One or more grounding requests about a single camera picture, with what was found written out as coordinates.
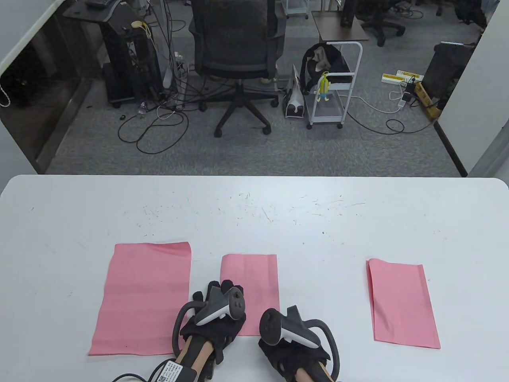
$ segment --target pink paper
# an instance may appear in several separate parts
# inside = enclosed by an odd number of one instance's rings
[[[246,322],[239,336],[259,336],[260,318],[269,308],[279,310],[276,255],[226,255],[221,261],[221,281],[232,280],[244,288]]]
[[[90,356],[170,354],[189,301],[189,243],[117,244],[109,263]]]
[[[366,262],[375,341],[440,349],[422,265]]]

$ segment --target gray carpet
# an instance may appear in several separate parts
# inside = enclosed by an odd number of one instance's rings
[[[313,7],[319,3],[314,0]],[[394,110],[396,101],[388,94],[395,86],[380,83],[382,73],[398,69],[424,73],[432,56],[433,46],[440,41],[470,43],[477,39],[478,27],[459,24],[450,5],[442,17],[435,16],[436,6],[419,8],[424,17],[419,20],[393,18],[405,25],[402,37],[387,31],[383,48],[374,38],[363,44],[354,94],[383,110]],[[190,9],[172,3],[174,18],[190,16]],[[192,51],[192,40],[183,30],[175,36],[176,49]],[[300,65],[303,51],[318,40],[312,18],[292,17],[288,20],[285,54],[278,63],[286,71],[290,63]],[[345,127],[315,125],[306,130],[306,120],[285,119],[281,109],[269,102],[257,106],[272,123],[272,134],[262,135],[260,122],[245,108],[237,109],[223,128],[223,137],[212,136],[215,124],[226,109],[225,103],[209,104],[205,113],[189,112],[189,129],[173,148],[158,155],[145,155],[133,145],[117,137],[121,115],[128,118],[136,113],[137,105],[126,104],[111,108],[106,101],[104,84],[94,83],[75,121],[69,128],[48,173],[50,174],[153,174],[153,175],[288,175],[288,176],[458,176],[458,172],[433,127],[416,134],[385,136],[360,127],[347,117]],[[395,115],[384,115],[370,109],[359,99],[353,99],[351,114],[360,122],[379,131],[387,118],[398,118],[406,131],[428,124],[420,108],[405,107]],[[147,115],[126,124],[123,136],[135,139],[153,118]],[[177,122],[177,117],[168,121]],[[164,148],[175,141],[185,128],[151,129],[140,146],[148,151]]]

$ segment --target black glove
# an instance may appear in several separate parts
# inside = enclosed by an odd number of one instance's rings
[[[275,346],[267,345],[262,339],[258,346],[269,359],[274,369],[286,379],[287,382],[295,382],[295,373],[297,369],[303,368],[315,382],[327,380],[330,378],[323,372],[322,367],[327,365],[330,360],[329,354],[320,346],[311,349],[295,341],[288,342],[282,339]]]
[[[221,285],[219,285],[218,281],[211,281],[209,283],[209,287],[207,289],[207,297],[205,301],[208,301],[210,297],[210,290],[215,286],[221,288],[221,292],[225,294],[229,291],[230,288],[236,286],[240,289],[242,293],[244,293],[244,289],[240,285],[233,285],[231,280],[224,280]],[[195,292],[192,295],[193,301],[203,301],[203,293],[201,291]],[[184,340],[187,340],[189,336],[200,336],[210,341],[212,346],[214,347],[214,352],[211,357],[214,357],[217,364],[220,364],[224,358],[223,349],[227,347],[239,334],[242,326],[246,322],[246,314],[242,316],[242,318],[238,320],[233,320],[230,316],[226,315],[224,318],[216,318],[205,325],[197,326],[194,323],[194,319],[190,319],[187,324],[180,330],[180,335],[184,337]]]

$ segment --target white shopping bag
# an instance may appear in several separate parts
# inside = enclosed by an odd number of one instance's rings
[[[304,118],[304,97],[300,91],[299,74],[295,65],[292,72],[283,97],[283,111],[286,118]]]

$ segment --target white cart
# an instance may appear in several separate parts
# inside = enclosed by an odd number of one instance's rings
[[[285,0],[283,8],[287,19],[290,15],[306,15],[309,18],[309,0]]]
[[[342,52],[343,46],[347,44],[355,44],[359,47],[359,55],[357,57],[357,63],[355,64],[355,70],[351,71],[351,66],[349,66],[345,61],[346,66],[344,72],[326,74],[329,81],[332,80],[332,77],[338,77],[340,80],[340,82],[335,83],[331,81],[328,101],[322,99],[318,102],[320,94],[317,90],[320,89],[320,85],[324,81],[325,75],[322,75],[318,80],[318,84],[311,89],[309,94],[304,96],[306,101],[306,110],[309,117],[309,123],[307,125],[308,130],[313,128],[314,123],[320,122],[337,123],[338,129],[343,128],[348,111],[348,105],[352,98],[355,79],[357,78],[357,72],[359,70],[360,59],[362,57],[362,45],[358,41],[327,42],[327,45],[334,45],[340,52]],[[348,94],[342,95],[343,97],[346,97],[346,103],[344,105],[340,97],[340,91],[348,92]]]

